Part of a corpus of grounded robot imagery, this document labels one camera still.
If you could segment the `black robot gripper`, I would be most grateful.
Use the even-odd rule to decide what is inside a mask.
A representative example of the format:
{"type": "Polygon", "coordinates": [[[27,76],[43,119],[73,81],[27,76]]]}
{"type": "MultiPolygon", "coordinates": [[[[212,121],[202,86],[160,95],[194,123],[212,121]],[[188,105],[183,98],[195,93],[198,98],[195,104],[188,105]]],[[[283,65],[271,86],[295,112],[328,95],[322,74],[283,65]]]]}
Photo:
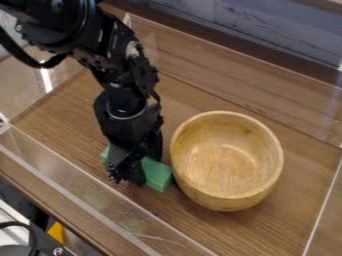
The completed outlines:
{"type": "Polygon", "coordinates": [[[109,144],[105,168],[109,179],[119,184],[128,181],[137,186],[145,183],[141,167],[144,149],[147,156],[156,161],[163,156],[163,117],[159,103],[143,103],[135,114],[125,114],[113,108],[109,96],[101,92],[93,103],[95,116],[103,135],[109,144]]]}

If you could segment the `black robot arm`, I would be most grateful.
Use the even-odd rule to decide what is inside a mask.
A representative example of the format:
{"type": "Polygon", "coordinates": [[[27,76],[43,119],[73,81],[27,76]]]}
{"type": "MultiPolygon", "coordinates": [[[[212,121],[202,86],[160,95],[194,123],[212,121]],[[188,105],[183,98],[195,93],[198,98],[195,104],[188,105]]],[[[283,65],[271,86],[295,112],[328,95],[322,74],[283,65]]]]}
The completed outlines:
{"type": "Polygon", "coordinates": [[[0,45],[25,65],[49,69],[73,58],[103,88],[93,110],[108,140],[105,168],[113,182],[145,183],[143,159],[161,158],[160,96],[156,67],[135,31],[100,7],[101,0],[0,0],[17,20],[15,30],[52,54],[37,61],[0,26],[0,45]]]}

